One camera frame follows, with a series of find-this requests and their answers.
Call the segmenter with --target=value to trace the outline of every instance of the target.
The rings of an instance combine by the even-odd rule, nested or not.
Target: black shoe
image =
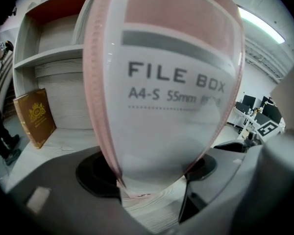
[[[18,159],[18,157],[21,154],[21,150],[19,148],[14,149],[9,156],[4,159],[5,160],[5,164],[7,166],[11,165],[14,161],[16,161]]]
[[[9,143],[6,143],[8,146],[8,149],[13,150],[19,141],[20,141],[20,136],[16,134],[14,137],[11,138],[11,141]]]

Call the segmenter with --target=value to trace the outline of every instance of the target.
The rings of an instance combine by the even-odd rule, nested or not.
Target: red shelf back panel
[[[59,18],[79,14],[85,0],[47,0],[34,7],[27,15],[39,24],[46,24]]]

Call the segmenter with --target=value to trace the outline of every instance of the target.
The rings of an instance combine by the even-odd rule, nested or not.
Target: white wall
[[[263,96],[270,96],[270,93],[275,86],[276,84],[261,71],[257,70],[252,65],[245,63],[241,86],[235,101],[242,101],[245,94],[262,101]],[[233,123],[236,117],[237,115],[232,112],[227,121]]]

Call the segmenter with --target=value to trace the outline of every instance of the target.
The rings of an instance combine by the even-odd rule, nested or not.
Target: black circular base
[[[118,198],[121,201],[117,178],[102,152],[84,159],[76,168],[78,182],[96,197]]]
[[[185,174],[187,181],[204,180],[211,175],[217,168],[217,161],[205,155]]]

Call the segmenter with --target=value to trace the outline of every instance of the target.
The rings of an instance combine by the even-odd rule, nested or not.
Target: white shelf
[[[71,45],[47,50],[16,63],[14,69],[34,67],[65,59],[82,58],[83,47],[84,45]]]

